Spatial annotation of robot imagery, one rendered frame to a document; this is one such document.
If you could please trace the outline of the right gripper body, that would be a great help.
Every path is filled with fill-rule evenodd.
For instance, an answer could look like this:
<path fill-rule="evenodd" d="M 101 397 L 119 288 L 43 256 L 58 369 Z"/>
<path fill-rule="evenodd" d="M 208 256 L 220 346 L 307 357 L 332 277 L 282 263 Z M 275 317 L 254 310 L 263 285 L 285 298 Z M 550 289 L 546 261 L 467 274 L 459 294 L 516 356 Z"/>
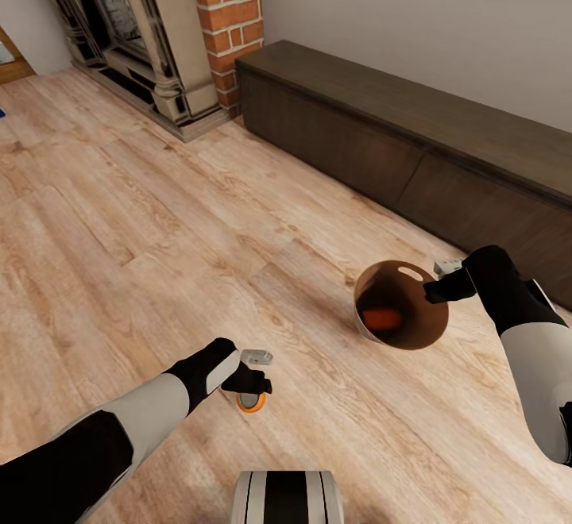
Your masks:
<path fill-rule="evenodd" d="M 431 304 L 459 301 L 460 299 L 472 298 L 471 293 L 461 291 L 454 282 L 454 273 L 446 275 L 443 279 L 429 282 L 423 285 L 427 294 L 427 301 Z"/>

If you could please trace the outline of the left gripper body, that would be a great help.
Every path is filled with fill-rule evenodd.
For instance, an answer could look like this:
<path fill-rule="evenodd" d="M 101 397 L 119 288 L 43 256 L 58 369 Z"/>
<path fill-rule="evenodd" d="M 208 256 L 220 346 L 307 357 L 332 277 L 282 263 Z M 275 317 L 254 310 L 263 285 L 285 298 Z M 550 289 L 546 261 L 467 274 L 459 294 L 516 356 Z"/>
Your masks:
<path fill-rule="evenodd" d="M 264 384 L 265 373 L 258 370 L 249 370 L 246 365 L 244 366 L 244 375 L 241 381 L 235 385 L 228 385 L 226 382 L 222 383 L 221 388 L 224 391 L 235 391 L 237 393 L 249 393 L 249 395 L 261 395 Z"/>

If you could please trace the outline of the trash can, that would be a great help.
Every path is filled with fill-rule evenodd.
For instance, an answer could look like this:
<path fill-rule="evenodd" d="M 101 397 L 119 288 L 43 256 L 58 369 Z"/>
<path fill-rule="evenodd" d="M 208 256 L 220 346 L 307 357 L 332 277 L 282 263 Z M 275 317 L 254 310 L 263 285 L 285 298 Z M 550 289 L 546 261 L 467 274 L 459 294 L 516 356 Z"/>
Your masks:
<path fill-rule="evenodd" d="M 423 281 L 399 270 L 418 272 Z M 436 281 L 421 267 L 399 260 L 383 260 L 363 271 L 354 289 L 354 321 L 359 332 L 371 341 L 388 347 L 419 351 L 431 347 L 444 335 L 449 325 L 448 302 L 431 304 L 423 285 Z M 396 308 L 402 324 L 396 330 L 369 332 L 358 316 L 358 310 Z"/>

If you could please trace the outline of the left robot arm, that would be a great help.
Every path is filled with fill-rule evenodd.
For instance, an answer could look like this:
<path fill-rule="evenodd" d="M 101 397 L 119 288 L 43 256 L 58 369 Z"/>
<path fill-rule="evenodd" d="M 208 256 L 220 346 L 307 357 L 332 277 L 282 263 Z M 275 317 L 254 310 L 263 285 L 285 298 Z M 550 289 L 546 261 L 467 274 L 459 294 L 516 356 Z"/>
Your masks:
<path fill-rule="evenodd" d="M 251 364 L 265 350 L 211 342 L 129 393 L 93 407 L 47 444 L 0 465 L 0 524 L 84 524 L 208 395 L 272 394 Z"/>

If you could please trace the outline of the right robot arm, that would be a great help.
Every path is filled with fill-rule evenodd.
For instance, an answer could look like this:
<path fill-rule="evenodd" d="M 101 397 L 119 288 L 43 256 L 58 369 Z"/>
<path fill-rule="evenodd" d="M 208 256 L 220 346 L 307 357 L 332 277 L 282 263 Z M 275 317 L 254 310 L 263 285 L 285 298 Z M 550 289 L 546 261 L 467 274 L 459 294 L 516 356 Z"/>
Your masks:
<path fill-rule="evenodd" d="M 506 250 L 487 245 L 463 260 L 437 260 L 423 285 L 431 304 L 479 295 L 506 352 L 525 422 L 541 452 L 572 468 L 572 330 Z"/>

